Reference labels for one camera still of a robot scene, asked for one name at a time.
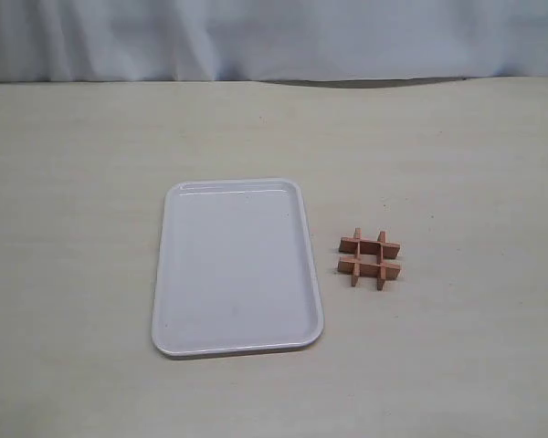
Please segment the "white plastic tray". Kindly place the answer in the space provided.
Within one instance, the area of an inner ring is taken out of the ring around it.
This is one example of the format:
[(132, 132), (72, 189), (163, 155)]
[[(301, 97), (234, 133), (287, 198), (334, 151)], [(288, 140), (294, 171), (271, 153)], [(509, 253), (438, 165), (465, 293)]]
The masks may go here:
[(323, 327), (295, 182), (181, 182), (167, 192), (152, 316), (153, 345), (163, 355), (302, 349)]

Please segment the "white backdrop curtain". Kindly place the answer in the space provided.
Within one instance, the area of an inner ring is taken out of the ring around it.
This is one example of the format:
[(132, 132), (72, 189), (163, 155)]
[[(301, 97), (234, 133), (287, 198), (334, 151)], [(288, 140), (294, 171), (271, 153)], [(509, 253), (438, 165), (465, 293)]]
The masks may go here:
[(0, 1), (0, 82), (548, 76), (548, 1)]

